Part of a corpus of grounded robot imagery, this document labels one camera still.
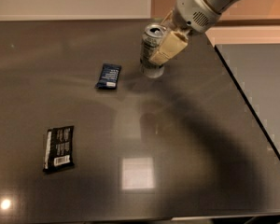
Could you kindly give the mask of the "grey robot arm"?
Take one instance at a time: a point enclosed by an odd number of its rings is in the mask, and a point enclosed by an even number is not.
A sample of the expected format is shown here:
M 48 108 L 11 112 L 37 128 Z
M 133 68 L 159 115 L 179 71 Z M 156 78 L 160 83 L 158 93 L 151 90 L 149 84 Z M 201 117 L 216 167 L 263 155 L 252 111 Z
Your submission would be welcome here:
M 239 0 L 176 0 L 173 9 L 161 22 L 165 27 L 164 36 L 148 60 L 154 65 L 162 66 L 188 45 L 192 33 L 205 33 L 237 1 Z

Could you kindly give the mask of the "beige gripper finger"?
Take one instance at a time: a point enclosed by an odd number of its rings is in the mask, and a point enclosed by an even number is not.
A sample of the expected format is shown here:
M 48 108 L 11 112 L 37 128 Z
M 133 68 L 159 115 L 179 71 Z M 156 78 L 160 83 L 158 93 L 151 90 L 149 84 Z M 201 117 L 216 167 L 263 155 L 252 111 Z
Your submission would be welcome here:
M 187 35 L 179 30 L 168 30 L 148 61 L 154 65 L 162 66 L 180 53 L 187 45 Z
M 164 19 L 161 21 L 161 25 L 165 28 L 173 29 L 174 24 L 172 21 L 173 11 L 170 10 L 168 14 L 164 17 Z

